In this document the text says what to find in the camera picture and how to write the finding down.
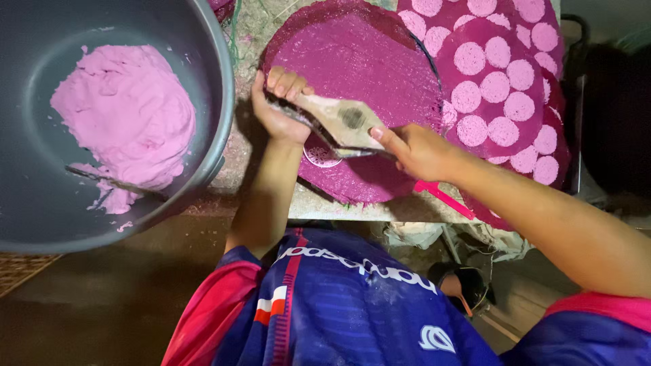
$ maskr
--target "pink sleeve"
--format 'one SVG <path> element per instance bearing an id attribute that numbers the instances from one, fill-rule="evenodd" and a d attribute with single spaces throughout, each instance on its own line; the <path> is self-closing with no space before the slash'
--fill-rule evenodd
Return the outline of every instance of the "pink sleeve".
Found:
<path id="1" fill-rule="evenodd" d="M 584 311 L 603 315 L 651 333 L 651 300 L 649 299 L 582 292 L 555 302 L 547 309 L 545 316 L 560 311 Z"/>
<path id="2" fill-rule="evenodd" d="M 210 365 L 215 350 L 258 287 L 258 264 L 237 260 L 216 269 L 190 299 L 163 366 Z"/>

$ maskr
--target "pink rice cracker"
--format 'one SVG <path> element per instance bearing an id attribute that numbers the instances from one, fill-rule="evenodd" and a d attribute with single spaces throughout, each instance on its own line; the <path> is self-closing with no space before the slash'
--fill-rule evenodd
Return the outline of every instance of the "pink rice cracker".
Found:
<path id="1" fill-rule="evenodd" d="M 511 47 L 502 37 L 493 37 L 486 43 L 486 59 L 496 68 L 506 68 L 511 61 Z"/>
<path id="2" fill-rule="evenodd" d="M 466 42 L 454 52 L 454 65 L 463 75 L 477 75 L 486 65 L 484 50 L 474 42 Z"/>
<path id="3" fill-rule="evenodd" d="M 549 52 L 559 45 L 559 34 L 547 23 L 537 23 L 531 30 L 531 40 L 540 51 Z"/>
<path id="4" fill-rule="evenodd" d="M 447 100 L 443 101 L 443 110 L 441 111 L 441 127 L 448 130 L 454 126 L 457 119 L 457 112 L 452 103 Z"/>
<path id="5" fill-rule="evenodd" d="M 443 45 L 445 37 L 450 35 L 450 31 L 443 27 L 432 27 L 425 34 L 425 48 L 432 57 L 436 57 Z"/>
<path id="6" fill-rule="evenodd" d="M 512 120 L 497 117 L 488 124 L 488 137 L 502 147 L 513 145 L 520 136 L 520 131 Z"/>
<path id="7" fill-rule="evenodd" d="M 533 141 L 533 146 L 542 155 L 549 155 L 556 151 L 558 136 L 554 127 L 543 124 L 538 137 Z"/>
<path id="8" fill-rule="evenodd" d="M 488 137 L 486 122 L 479 116 L 465 116 L 456 125 L 459 140 L 466 146 L 479 146 Z"/>
<path id="9" fill-rule="evenodd" d="M 511 166 L 520 173 L 531 173 L 536 165 L 538 152 L 533 145 L 511 156 Z"/>
<path id="10" fill-rule="evenodd" d="M 442 5 L 443 0 L 411 0 L 413 9 L 424 16 L 435 16 Z"/>
<path id="11" fill-rule="evenodd" d="M 547 71 L 551 72 L 552 74 L 554 74 L 554 76 L 558 77 L 558 75 L 556 74 L 556 72 L 558 71 L 558 66 L 556 65 L 556 61 L 554 61 L 554 59 L 552 59 L 548 53 L 538 52 L 536 53 L 534 58 L 536 59 L 536 61 L 538 61 L 538 64 L 540 66 L 544 67 L 545 69 L 547 69 Z"/>
<path id="12" fill-rule="evenodd" d="M 497 25 L 501 25 L 509 31 L 511 30 L 511 23 L 508 21 L 508 18 L 504 14 L 490 14 L 486 17 L 486 19 L 492 21 Z"/>
<path id="13" fill-rule="evenodd" d="M 495 11 L 497 0 L 468 0 L 468 10 L 476 16 L 487 16 Z"/>
<path id="14" fill-rule="evenodd" d="M 508 77 L 501 71 L 493 71 L 486 75 L 479 90 L 482 97 L 489 103 L 504 102 L 510 90 Z"/>
<path id="15" fill-rule="evenodd" d="M 466 24 L 467 22 L 475 19 L 476 17 L 470 14 L 462 15 L 459 17 L 459 19 L 454 22 L 454 27 L 452 27 L 453 31 L 456 31 L 457 28 L 461 27 L 463 24 Z"/>
<path id="16" fill-rule="evenodd" d="M 545 0 L 513 0 L 522 19 L 536 23 L 545 15 Z"/>
<path id="17" fill-rule="evenodd" d="M 495 165 L 500 165 L 503 163 L 506 163 L 507 160 L 511 159 L 510 156 L 495 156 L 493 158 L 488 158 L 488 162 L 493 163 Z"/>
<path id="18" fill-rule="evenodd" d="M 407 29 L 409 29 L 416 38 L 419 40 L 425 38 L 425 30 L 427 29 L 427 26 L 420 15 L 410 10 L 403 10 L 402 12 L 399 12 L 398 15 L 402 18 L 402 22 L 405 23 Z"/>
<path id="19" fill-rule="evenodd" d="M 525 91 L 533 85 L 533 67 L 526 60 L 515 60 L 508 64 L 506 74 L 513 89 Z"/>
<path id="20" fill-rule="evenodd" d="M 504 115 L 512 120 L 528 120 L 535 111 L 533 100 L 523 92 L 511 93 L 504 102 Z"/>
<path id="21" fill-rule="evenodd" d="M 518 24 L 516 26 L 516 35 L 520 42 L 525 45 L 526 48 L 531 48 L 531 31 L 527 28 L 524 28 L 522 25 Z"/>
<path id="22" fill-rule="evenodd" d="M 463 81 L 452 91 L 452 105 L 461 113 L 470 113 L 477 109 L 482 101 L 482 94 L 477 84 Z"/>
<path id="23" fill-rule="evenodd" d="M 533 180 L 546 186 L 554 183 L 559 175 L 559 163 L 552 156 L 542 156 L 533 168 Z"/>

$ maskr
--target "blue jersey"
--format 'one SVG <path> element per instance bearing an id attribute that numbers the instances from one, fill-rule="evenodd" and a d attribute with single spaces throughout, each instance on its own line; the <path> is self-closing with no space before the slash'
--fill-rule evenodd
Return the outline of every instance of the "blue jersey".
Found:
<path id="1" fill-rule="evenodd" d="M 614 329 L 605 322 L 615 322 L 618 330 L 628 328 L 589 347 L 603 341 L 595 338 L 595 327 Z M 587 334 L 576 332 L 586 324 L 592 335 L 588 341 Z M 561 309 L 500 359 L 432 282 L 379 246 L 340 231 L 292 229 L 267 270 L 245 247 L 224 255 L 188 303 L 163 364 L 577 365 L 578 359 L 600 365 L 624 364 L 617 362 L 620 359 L 651 363 L 648 331 L 608 314 Z M 567 348 L 573 340 L 578 343 Z M 613 353 L 620 345 L 628 347 Z"/>

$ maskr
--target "gray bowl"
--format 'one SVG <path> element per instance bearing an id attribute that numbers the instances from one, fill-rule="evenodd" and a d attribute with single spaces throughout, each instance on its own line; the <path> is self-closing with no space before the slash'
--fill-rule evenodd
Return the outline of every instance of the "gray bowl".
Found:
<path id="1" fill-rule="evenodd" d="M 205 0 L 0 0 L 0 35 L 0 251 L 64 253 L 116 242 L 182 211 L 221 168 L 233 71 Z M 86 210 L 99 191 L 64 166 L 97 163 L 49 105 L 81 46 L 106 44 L 156 47 L 197 110 L 192 155 L 166 188 L 170 199 L 139 199 L 122 215 Z M 133 227 L 118 232 L 128 221 Z"/>

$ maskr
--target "woven mat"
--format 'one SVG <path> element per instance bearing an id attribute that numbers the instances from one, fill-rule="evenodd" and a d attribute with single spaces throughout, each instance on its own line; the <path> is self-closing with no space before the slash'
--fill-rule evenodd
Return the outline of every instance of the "woven mat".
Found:
<path id="1" fill-rule="evenodd" d="M 59 259 L 61 255 L 0 253 L 0 298 Z"/>

